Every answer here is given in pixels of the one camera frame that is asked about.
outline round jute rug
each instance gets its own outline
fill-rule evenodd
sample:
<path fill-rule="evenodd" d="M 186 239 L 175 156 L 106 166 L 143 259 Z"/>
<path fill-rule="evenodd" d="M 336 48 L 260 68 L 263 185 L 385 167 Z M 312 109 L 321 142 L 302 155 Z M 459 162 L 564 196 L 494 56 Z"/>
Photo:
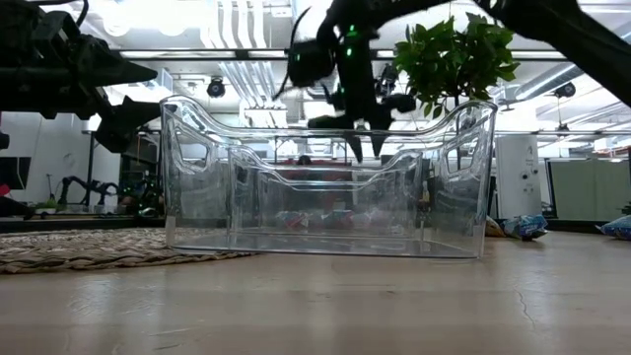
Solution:
<path fill-rule="evenodd" d="M 249 255 L 182 254 L 164 229 L 80 230 L 0 235 L 0 274 L 96 270 L 222 260 Z"/>

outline transparent storage container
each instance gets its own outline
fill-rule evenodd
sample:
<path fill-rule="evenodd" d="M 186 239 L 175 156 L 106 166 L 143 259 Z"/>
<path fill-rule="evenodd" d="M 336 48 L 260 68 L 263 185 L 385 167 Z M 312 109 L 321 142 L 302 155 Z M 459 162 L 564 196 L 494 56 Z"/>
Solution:
<path fill-rule="evenodd" d="M 167 239 L 174 249 L 482 254 L 492 104 L 465 103 L 428 129 L 380 132 L 236 128 L 186 97 L 165 99 L 162 109 Z M 349 134 L 362 141 L 365 156 L 374 137 L 395 153 L 358 164 Z M 307 147 L 315 142 L 318 149 Z M 303 154 L 279 156 L 283 144 L 311 151 L 313 164 L 297 165 Z"/>

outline ceiling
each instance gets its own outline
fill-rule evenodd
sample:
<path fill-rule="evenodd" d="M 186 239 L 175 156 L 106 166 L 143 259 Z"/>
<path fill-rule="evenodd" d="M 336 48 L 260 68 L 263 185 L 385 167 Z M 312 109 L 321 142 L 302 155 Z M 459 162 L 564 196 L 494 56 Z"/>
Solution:
<path fill-rule="evenodd" d="M 99 36 L 107 40 L 112 47 L 122 49 L 169 49 L 169 48 L 204 48 L 204 41 L 201 34 L 204 33 L 200 28 L 217 25 L 225 33 L 224 25 L 226 14 L 224 10 L 232 4 L 230 11 L 232 25 L 232 36 L 235 38 L 234 45 L 236 47 L 246 47 L 244 43 L 238 39 L 239 33 L 239 4 L 242 3 L 248 7 L 247 19 L 247 37 L 248 41 L 254 42 L 258 33 L 253 28 L 254 23 L 254 5 L 255 1 L 262 2 L 262 38 L 268 48 L 286 48 L 289 46 L 290 33 L 293 26 L 292 16 L 302 12 L 309 6 L 312 6 L 310 12 L 305 16 L 298 28 L 298 38 L 313 37 L 317 31 L 317 27 L 321 22 L 324 12 L 330 4 L 330 0 L 219 0 L 218 12 L 209 11 L 207 4 L 212 1 L 206 0 L 91 0 L 90 13 L 87 22 L 82 27 L 82 31 Z M 618 27 L 631 21 L 631 0 L 616 1 L 580 1 L 582 8 L 597 21 L 606 27 L 615 30 Z M 67 11 L 72 11 L 78 15 L 81 9 L 81 2 L 76 2 L 70 6 L 62 7 Z M 405 27 L 413 24 L 423 24 L 426 27 L 433 26 L 440 21 L 455 16 L 456 28 L 464 29 L 466 27 L 466 13 L 482 14 L 482 12 L 471 1 L 454 1 L 432 8 L 427 11 L 418 12 L 384 25 L 380 29 L 380 38 L 372 42 L 373 48 L 387 49 L 394 48 L 394 44 L 404 39 Z M 119 34 L 121 27 L 128 27 Z M 232 47 L 229 40 L 223 37 L 226 47 Z M 536 49 L 550 50 L 549 45 L 522 38 L 518 35 L 510 44 L 513 50 Z M 237 120 L 236 115 L 240 110 L 240 102 L 242 98 L 233 88 L 233 83 L 229 79 L 224 79 L 226 84 L 226 95 L 220 99 L 210 99 L 206 94 L 206 86 L 210 82 L 212 76 L 223 76 L 220 64 L 216 61 L 140 61 L 140 64 L 156 69 L 166 69 L 174 77 L 174 92 L 176 94 L 184 94 L 193 96 L 198 99 L 211 113 L 223 114 L 226 117 L 226 123 L 232 124 L 230 119 Z M 277 90 L 285 75 L 287 66 L 282 61 L 272 61 L 270 65 L 270 75 L 273 76 L 274 86 Z M 384 62 L 374 63 L 374 74 L 379 75 L 382 71 Z M 524 61 L 518 68 L 516 75 L 517 80 L 510 83 L 512 86 L 519 86 L 531 82 L 542 73 L 558 66 L 558 62 L 545 61 Z M 255 85 L 260 85 L 260 80 L 251 72 L 245 74 L 251 75 Z M 404 75 L 400 77 L 401 86 L 404 86 L 406 78 Z M 566 117 L 574 117 L 586 114 L 591 111 L 598 111 L 602 107 L 615 104 L 617 99 L 613 97 L 605 89 L 599 88 L 599 85 L 587 76 L 582 76 L 575 80 L 578 93 L 571 100 L 559 101 L 550 97 L 539 97 L 526 103 L 515 105 L 518 110 L 533 112 L 531 114 L 540 126 L 550 126 L 557 124 L 559 116 L 561 120 Z M 304 116 L 310 116 L 309 113 L 300 105 L 303 95 L 292 95 L 285 97 L 281 101 L 288 106 L 288 121 L 298 120 Z M 628 112 L 622 111 L 601 117 L 599 119 L 628 119 Z M 409 119 L 410 115 L 402 117 L 402 120 Z"/>

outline plastic bag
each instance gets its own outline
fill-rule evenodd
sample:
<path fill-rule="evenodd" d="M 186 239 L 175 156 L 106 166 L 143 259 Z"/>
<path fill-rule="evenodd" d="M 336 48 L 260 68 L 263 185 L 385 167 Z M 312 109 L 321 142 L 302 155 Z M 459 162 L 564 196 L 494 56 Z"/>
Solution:
<path fill-rule="evenodd" d="M 498 237 L 504 238 L 506 235 L 500 225 L 495 222 L 495 220 L 489 216 L 486 216 L 486 229 L 484 230 L 484 235 L 486 237 Z"/>
<path fill-rule="evenodd" d="M 504 233 L 522 241 L 531 241 L 545 235 L 547 225 L 542 215 L 520 216 L 504 222 Z"/>
<path fill-rule="evenodd" d="M 602 227 L 596 226 L 606 236 L 623 241 L 631 241 L 631 216 L 620 217 Z"/>

